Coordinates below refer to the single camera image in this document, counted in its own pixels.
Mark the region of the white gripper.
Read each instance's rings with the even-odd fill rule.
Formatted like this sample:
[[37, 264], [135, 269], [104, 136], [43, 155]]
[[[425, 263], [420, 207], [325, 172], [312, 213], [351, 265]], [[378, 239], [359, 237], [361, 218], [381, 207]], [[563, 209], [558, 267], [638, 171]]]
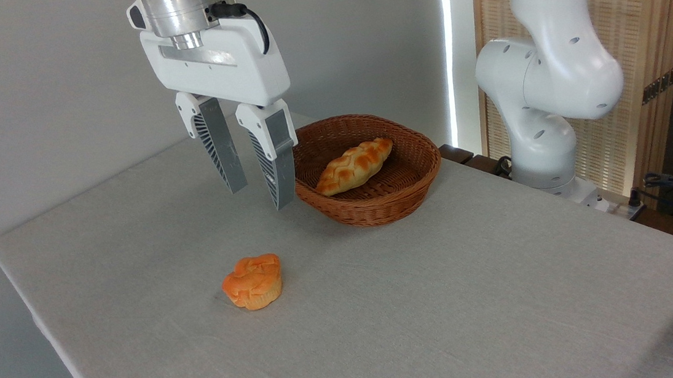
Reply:
[[140, 38], [157, 79], [178, 92], [175, 104], [190, 138], [201, 140], [233, 194], [248, 181], [218, 99], [243, 103], [235, 116], [248, 132], [270, 198], [280, 211], [296, 196], [293, 147], [298, 139], [281, 99], [291, 86], [288, 70], [274, 39], [263, 51], [259, 28], [252, 17], [221, 19], [201, 32], [201, 47], [189, 50], [176, 49], [149, 30], [140, 31]]

